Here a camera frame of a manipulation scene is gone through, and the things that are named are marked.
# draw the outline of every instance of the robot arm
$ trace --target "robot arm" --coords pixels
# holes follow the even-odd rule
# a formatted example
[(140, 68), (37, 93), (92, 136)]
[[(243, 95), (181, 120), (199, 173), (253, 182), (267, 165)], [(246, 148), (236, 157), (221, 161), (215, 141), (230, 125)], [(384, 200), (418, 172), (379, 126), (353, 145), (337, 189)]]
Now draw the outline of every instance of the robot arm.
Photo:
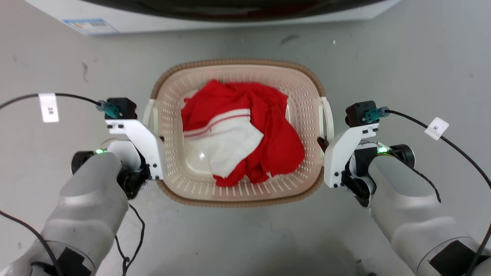
[[(380, 227), (398, 256), (418, 276), (462, 276), (479, 243), (461, 229), (440, 204), (436, 190), (414, 170), (414, 153), (406, 145), (386, 147), (362, 141), (375, 136), (382, 110), (375, 103), (348, 109), (350, 126), (325, 150), (324, 180), (346, 187)], [(491, 252), (485, 250), (472, 275), (489, 275)]]
[[(41, 232), (65, 276), (93, 276), (109, 253), (128, 210), (147, 179), (167, 174), (163, 141), (136, 120), (136, 105), (128, 99), (109, 99), (120, 117), (106, 117), (111, 133), (130, 141), (113, 141), (107, 150), (78, 152), (73, 177), (63, 186), (58, 205)], [(55, 276), (56, 271), (39, 241), (0, 276)]]

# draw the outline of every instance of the brown basket rim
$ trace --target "brown basket rim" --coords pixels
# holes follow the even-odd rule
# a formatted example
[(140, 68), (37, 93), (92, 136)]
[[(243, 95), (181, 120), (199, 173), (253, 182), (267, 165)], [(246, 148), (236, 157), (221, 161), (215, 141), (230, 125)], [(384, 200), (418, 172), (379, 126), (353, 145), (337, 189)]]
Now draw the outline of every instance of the brown basket rim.
[[(309, 79), (314, 83), (319, 96), (325, 96), (324, 87), (322, 86), (319, 78), (308, 68), (302, 66), (297, 63), (288, 62), (288, 61), (277, 61), (277, 60), (269, 60), (269, 59), (209, 59), (209, 60), (201, 60), (194, 62), (186, 62), (175, 65), (169, 68), (165, 73), (163, 73), (160, 78), (155, 83), (152, 93), (150, 94), (150, 99), (156, 99), (159, 94), (160, 88), (165, 83), (165, 81), (181, 70), (197, 68), (197, 67), (206, 67), (206, 66), (217, 66), (217, 65), (264, 65), (264, 66), (277, 66), (277, 67), (285, 67), (294, 69), (304, 73)], [(277, 205), (290, 203), (295, 201), (300, 201), (312, 195), (324, 182), (324, 167), (321, 168), (319, 172), (319, 176), (315, 183), (310, 186), (307, 190), (301, 192), (300, 194), (282, 197), (282, 198), (273, 198), (273, 199), (261, 199), (254, 201), (218, 201), (218, 200), (199, 200), (199, 199), (190, 199), (180, 196), (173, 192), (167, 184), (163, 180), (156, 180), (157, 185), (162, 190), (162, 192), (170, 197), (172, 200), (179, 202), (184, 205), (191, 206), (199, 206), (199, 207), (219, 207), (219, 208), (244, 208), (244, 207), (261, 207), (261, 206), (269, 206), (269, 205)]]

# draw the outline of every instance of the sticker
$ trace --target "sticker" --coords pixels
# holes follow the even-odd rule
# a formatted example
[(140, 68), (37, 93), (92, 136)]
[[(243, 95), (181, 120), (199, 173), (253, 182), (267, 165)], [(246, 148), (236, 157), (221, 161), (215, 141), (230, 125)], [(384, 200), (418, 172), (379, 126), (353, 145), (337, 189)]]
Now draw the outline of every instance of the sticker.
[(69, 19), (63, 20), (65, 24), (86, 35), (119, 33), (104, 19)]
[(59, 122), (58, 106), (56, 105), (54, 93), (39, 94), (39, 104), (41, 105), (41, 114), (45, 123)]
[(431, 138), (438, 140), (440, 136), (447, 130), (449, 124), (444, 120), (436, 117), (431, 124), (429, 124), (428, 128), (425, 130), (425, 133), (428, 134)]

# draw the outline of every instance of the clothing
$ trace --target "clothing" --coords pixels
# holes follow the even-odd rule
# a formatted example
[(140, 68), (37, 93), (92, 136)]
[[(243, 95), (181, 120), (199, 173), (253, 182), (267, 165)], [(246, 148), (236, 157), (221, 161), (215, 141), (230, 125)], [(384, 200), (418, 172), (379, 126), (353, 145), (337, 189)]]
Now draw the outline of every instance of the clothing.
[(285, 118), (287, 99), (259, 83), (213, 80), (186, 100), (181, 109), (185, 139), (213, 155), (210, 167), (218, 186), (236, 185), (244, 175), (260, 183), (297, 169), (305, 152)]

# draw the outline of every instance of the gray floor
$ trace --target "gray floor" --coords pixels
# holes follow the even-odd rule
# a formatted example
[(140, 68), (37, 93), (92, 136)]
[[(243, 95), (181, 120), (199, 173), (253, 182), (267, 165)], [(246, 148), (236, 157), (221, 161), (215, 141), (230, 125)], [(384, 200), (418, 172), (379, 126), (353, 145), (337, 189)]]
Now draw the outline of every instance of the gray floor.
[[(375, 20), (292, 27), (84, 37), (22, 0), (0, 3), (0, 102), (27, 93), (68, 92), (96, 99), (129, 97), (144, 107), (168, 67), (208, 58), (273, 58), (301, 63), (323, 82), (339, 132), (344, 109), (375, 100), (430, 122), (491, 173), (491, 2), (404, 0)], [(292, 36), (286, 43), (286, 37)], [(87, 71), (84, 74), (83, 64)], [(60, 99), (61, 121), (43, 124), (38, 103), (0, 115), (0, 209), (41, 229), (70, 177), (73, 153), (109, 137), (101, 114)], [(491, 220), (489, 189), (451, 148), (391, 116), (385, 144), (407, 143), (416, 167), (440, 190), (462, 226), (481, 239)], [(367, 210), (341, 190), (322, 187), (310, 198), (254, 209), (203, 209), (171, 201), (153, 183), (134, 200), (147, 222), (129, 275), (412, 275)], [(130, 254), (139, 223), (129, 212), (118, 235)], [(34, 240), (0, 220), (0, 267)], [(99, 275), (120, 275), (115, 247)]]

